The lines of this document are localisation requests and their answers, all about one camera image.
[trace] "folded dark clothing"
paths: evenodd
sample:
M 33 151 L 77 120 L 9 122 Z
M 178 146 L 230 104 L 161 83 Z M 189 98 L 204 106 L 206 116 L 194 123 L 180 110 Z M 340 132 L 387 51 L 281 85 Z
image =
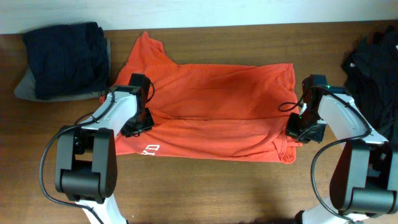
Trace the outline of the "folded dark clothing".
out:
M 96 22 L 37 29 L 23 40 L 38 99 L 107 88 L 109 59 Z

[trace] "orange t-shirt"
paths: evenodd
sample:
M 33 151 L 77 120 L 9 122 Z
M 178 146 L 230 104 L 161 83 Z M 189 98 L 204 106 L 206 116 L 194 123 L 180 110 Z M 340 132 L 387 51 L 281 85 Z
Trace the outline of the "orange t-shirt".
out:
M 132 73 L 145 74 L 155 85 L 147 104 L 155 126 L 138 138 L 117 138 L 118 155 L 295 160 L 301 144 L 284 133 L 290 113 L 278 111 L 281 103 L 297 101 L 292 64 L 177 65 L 145 32 L 115 85 L 127 85 Z

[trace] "gray folded cloth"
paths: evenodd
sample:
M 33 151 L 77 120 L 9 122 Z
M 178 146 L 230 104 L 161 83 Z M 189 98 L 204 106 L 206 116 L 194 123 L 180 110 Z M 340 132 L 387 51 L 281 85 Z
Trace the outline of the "gray folded cloth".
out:
M 109 67 L 111 67 L 111 41 L 106 39 L 106 51 L 109 57 Z M 51 97 L 47 100 L 40 100 L 36 98 L 35 94 L 35 78 L 32 70 L 28 67 L 25 76 L 19 82 L 18 86 L 14 90 L 14 94 L 17 98 L 30 101 L 38 102 L 57 102 L 57 101 L 73 101 L 73 100 L 85 100 L 90 98 L 97 98 L 102 95 L 104 91 L 94 91 L 91 93 L 82 93 L 77 95 L 60 95 Z

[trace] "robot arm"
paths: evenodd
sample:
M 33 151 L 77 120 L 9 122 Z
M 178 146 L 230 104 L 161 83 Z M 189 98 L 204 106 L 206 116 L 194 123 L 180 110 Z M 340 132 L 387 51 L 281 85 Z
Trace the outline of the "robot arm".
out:
M 302 142 L 320 142 L 329 124 L 337 140 L 348 138 L 340 143 L 343 153 L 331 179 L 326 205 L 354 220 L 395 213 L 398 209 L 397 148 L 362 117 L 347 90 L 329 86 L 324 76 L 306 78 L 303 92 L 305 109 L 290 115 L 286 135 Z M 366 132 L 367 136 L 355 138 Z M 300 212 L 297 220 L 304 224 L 347 222 L 322 205 Z
M 126 224 L 113 195 L 118 176 L 114 140 L 119 133 L 131 137 L 152 129 L 154 122 L 145 108 L 151 85 L 145 75 L 133 74 L 129 85 L 115 86 L 79 128 L 58 138 L 55 188 L 70 201 L 90 207 L 99 217 L 83 209 L 91 223 Z M 92 152 L 92 161 L 76 159 L 87 152 Z

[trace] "cable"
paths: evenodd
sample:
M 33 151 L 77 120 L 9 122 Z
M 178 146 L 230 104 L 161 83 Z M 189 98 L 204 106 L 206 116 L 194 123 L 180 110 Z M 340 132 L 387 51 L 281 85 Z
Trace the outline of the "cable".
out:
M 316 127 L 316 125 L 311 126 L 311 128 L 308 128 L 307 130 L 303 131 L 303 133 L 301 133 L 301 134 L 297 137 L 297 139 L 300 140 L 300 138 L 301 138 L 305 133 L 311 131 L 311 129 L 313 129 L 313 128 L 315 128 L 315 127 Z
M 310 89 L 311 89 L 311 87 L 300 97 L 300 99 L 298 100 L 297 103 L 293 103 L 293 102 L 285 102 L 285 103 L 282 103 L 281 105 L 279 105 L 278 110 L 279 110 L 280 112 L 289 112 L 289 111 L 293 110 L 294 108 L 296 108 L 296 107 L 298 107 L 298 106 L 302 107 L 303 105 L 301 104 L 301 101 L 304 100 L 305 95 L 307 95 L 307 93 L 310 91 Z M 284 106 L 284 105 L 287 105 L 287 104 L 294 105 L 294 106 L 291 107 L 291 108 L 289 108 L 289 109 L 282 110 L 281 107 Z
M 59 131 L 55 136 L 53 136 L 53 137 L 51 138 L 51 140 L 50 140 L 49 143 L 47 144 L 46 148 L 44 149 L 43 156 L 42 156 L 42 159 L 41 159 L 41 161 L 40 161 L 40 170 L 39 170 L 40 188 L 42 189 L 43 194 L 44 194 L 45 197 L 47 197 L 49 200 L 51 200 L 51 201 L 53 201 L 53 202 L 55 202 L 55 203 L 59 203 L 60 205 L 66 205 L 66 206 L 71 206 L 71 207 L 76 207 L 76 208 L 84 208 L 84 209 L 87 209 L 89 212 L 91 212 L 91 213 L 94 215 L 94 217 L 98 220 L 98 222 L 99 222 L 100 224 L 104 224 L 104 223 L 102 222 L 102 220 L 100 219 L 100 217 L 95 213 L 95 211 L 93 210 L 93 208 L 91 208 L 91 207 L 89 207 L 89 206 L 86 206 L 86 205 L 78 205 L 78 204 L 75 204 L 75 203 L 64 202 L 64 201 L 61 201 L 61 200 L 58 200 L 58 199 L 55 199 L 55 198 L 51 197 L 51 196 L 49 195 L 49 193 L 46 191 L 45 187 L 44 187 L 44 182 L 43 182 L 43 169 L 44 169 L 44 162 L 45 162 L 45 158 L 47 157 L 47 153 L 48 153 L 48 151 L 49 151 L 51 145 L 54 143 L 55 140 L 57 140 L 61 135 L 65 134 L 65 133 L 67 133 L 67 132 L 69 132 L 69 131 L 71 131 L 71 130 L 73 130 L 73 129 L 81 128 L 81 127 L 83 127 L 83 126 L 86 126 L 86 125 L 95 123 L 96 120 L 101 119 L 101 118 L 102 118 L 103 116 L 105 116 L 106 113 L 112 108 L 113 104 L 115 103 L 115 94 L 114 94 L 114 91 L 113 91 L 113 90 L 109 90 L 109 91 L 110 91 L 111 94 L 112 94 L 111 103 L 109 104 L 109 106 L 108 106 L 96 119 L 93 119 L 93 120 L 88 121 L 88 122 L 85 122 L 85 123 L 75 124 L 75 125 L 73 125 L 73 126 L 70 126 L 70 127 L 68 127 L 68 128 L 65 128 L 65 129 Z
M 152 86 L 152 96 L 150 96 L 150 98 L 147 100 L 147 103 L 149 103 L 152 97 L 154 97 L 155 95 L 155 85 L 152 82 L 150 83 L 150 85 Z
M 349 221 L 350 223 L 354 223 L 354 220 L 351 219 L 350 217 L 346 217 L 344 215 L 340 215 L 339 213 L 336 213 L 335 211 L 333 211 L 321 198 L 321 196 L 319 195 L 318 189 L 317 189 L 317 185 L 315 183 L 315 164 L 317 163 L 318 158 L 320 157 L 320 155 L 325 152 L 328 148 L 335 146 L 337 144 L 343 143 L 343 142 L 347 142 L 349 140 L 354 140 L 354 139 L 361 139 L 361 138 L 365 138 L 366 136 L 370 135 L 372 132 L 372 129 L 370 127 L 370 125 L 368 124 L 368 122 L 366 121 L 366 119 L 361 115 L 360 112 L 358 112 L 356 109 L 354 109 L 348 102 L 345 102 L 343 99 L 341 99 L 340 97 L 336 96 L 334 93 L 330 92 L 329 90 L 327 90 L 326 88 L 322 87 L 322 86 L 311 86 L 303 95 L 302 97 L 298 100 L 297 103 L 293 103 L 293 102 L 286 102 L 286 103 L 282 103 L 281 105 L 279 105 L 279 111 L 281 112 L 288 112 L 293 110 L 294 108 L 296 108 L 297 106 L 300 105 L 301 101 L 304 99 L 304 96 L 311 90 L 311 89 L 321 89 L 324 92 L 326 92 L 327 94 L 331 95 L 333 98 L 335 98 L 336 100 L 340 101 L 342 104 L 344 104 L 345 107 L 349 108 L 360 120 L 361 122 L 365 125 L 366 127 L 366 131 L 364 134 L 361 134 L 359 136 L 353 136 L 353 137 L 349 137 L 349 138 L 344 138 L 344 139 L 340 139 L 334 142 L 331 142 L 329 144 L 327 144 L 326 146 L 323 146 L 314 156 L 312 163 L 311 163 L 311 171 L 310 171 L 310 175 L 311 175 L 311 184 L 312 184 L 312 189 L 315 193 L 315 196 L 317 197 L 318 201 L 320 202 L 320 204 L 331 214 L 333 214 L 334 216 L 338 217 L 338 218 L 342 218 L 344 220 Z M 293 107 L 287 109 L 287 110 L 281 110 L 280 107 L 283 105 L 287 105 L 287 104 L 294 104 Z
M 77 123 L 79 123 L 79 121 L 81 121 L 83 118 L 87 117 L 88 115 L 92 115 L 93 113 L 94 113 L 94 111 L 92 111 L 92 112 L 90 112 L 90 113 L 87 113 L 87 114 L 84 114 L 83 116 L 79 117 L 79 118 L 75 121 L 75 125 L 76 125 Z

